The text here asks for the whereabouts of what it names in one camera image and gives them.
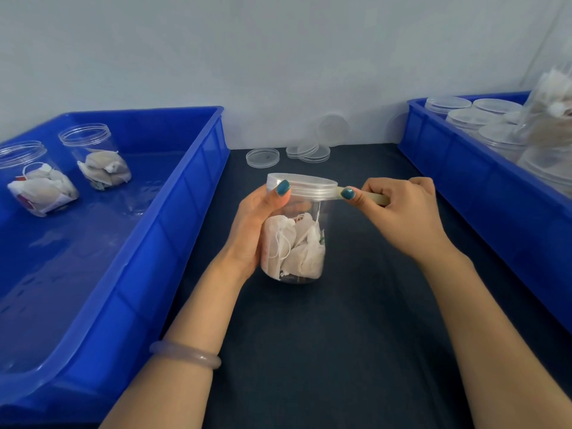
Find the bracelet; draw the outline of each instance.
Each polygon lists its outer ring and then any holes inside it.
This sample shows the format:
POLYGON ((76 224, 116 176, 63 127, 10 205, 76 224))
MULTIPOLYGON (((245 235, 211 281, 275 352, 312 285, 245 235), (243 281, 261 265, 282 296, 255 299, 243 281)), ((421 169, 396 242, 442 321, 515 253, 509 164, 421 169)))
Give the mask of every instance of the bracelet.
POLYGON ((218 369, 221 365, 220 358, 217 355, 166 340, 152 343, 149 347, 149 352, 173 360, 188 361, 211 369, 218 369))

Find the forearm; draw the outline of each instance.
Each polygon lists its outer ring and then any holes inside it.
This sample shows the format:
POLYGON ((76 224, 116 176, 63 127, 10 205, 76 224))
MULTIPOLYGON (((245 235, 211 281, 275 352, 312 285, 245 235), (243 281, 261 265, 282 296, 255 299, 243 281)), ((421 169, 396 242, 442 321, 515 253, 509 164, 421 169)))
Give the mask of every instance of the forearm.
MULTIPOLYGON (((218 354, 243 280, 217 256, 169 328, 165 339, 218 354)), ((154 356, 125 390, 103 428, 200 428, 212 370, 154 356)))
POLYGON ((456 249, 420 263, 455 350, 477 429, 565 428, 572 403, 456 249))

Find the blue plastic crate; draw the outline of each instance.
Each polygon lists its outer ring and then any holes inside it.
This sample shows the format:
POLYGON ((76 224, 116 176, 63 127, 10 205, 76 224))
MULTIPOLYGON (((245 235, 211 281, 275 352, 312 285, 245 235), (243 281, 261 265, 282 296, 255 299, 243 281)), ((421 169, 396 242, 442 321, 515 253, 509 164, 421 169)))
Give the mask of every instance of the blue plastic crate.
POLYGON ((146 362, 228 158, 222 112, 70 113, 11 140, 42 141, 81 197, 38 218, 0 189, 0 422, 99 422, 146 362), (128 184, 89 186, 58 139, 82 123, 109 126, 128 184))
MULTIPOLYGON (((529 93, 465 96, 525 103, 529 93)), ((399 149, 572 333, 572 201, 409 101, 399 149)))

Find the fingernail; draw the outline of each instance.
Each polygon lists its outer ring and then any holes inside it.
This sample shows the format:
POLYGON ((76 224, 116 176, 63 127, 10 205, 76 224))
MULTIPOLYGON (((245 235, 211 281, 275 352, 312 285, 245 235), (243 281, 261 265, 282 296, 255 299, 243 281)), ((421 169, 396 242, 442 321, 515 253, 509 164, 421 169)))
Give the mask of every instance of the fingernail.
POLYGON ((344 188, 340 194, 346 200, 352 200, 356 196, 356 192, 351 188, 344 188))
POLYGON ((285 179, 278 184, 278 186, 276 187, 276 192, 278 193, 279 196, 282 197, 284 194, 288 192, 289 189, 290 189, 290 182, 288 182, 285 179))

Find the person's left arm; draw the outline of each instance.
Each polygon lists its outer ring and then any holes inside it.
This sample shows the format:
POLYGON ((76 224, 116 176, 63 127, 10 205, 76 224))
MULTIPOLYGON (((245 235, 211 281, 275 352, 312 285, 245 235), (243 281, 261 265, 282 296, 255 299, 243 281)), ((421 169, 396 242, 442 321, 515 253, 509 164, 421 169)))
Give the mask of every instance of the person's left arm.
MULTIPOLYGON (((164 340, 218 354, 240 289, 260 258, 264 220, 290 198, 283 181, 245 198, 229 238, 201 276, 164 340)), ((213 371, 188 361, 153 356, 121 395, 101 428, 200 428, 213 371)))

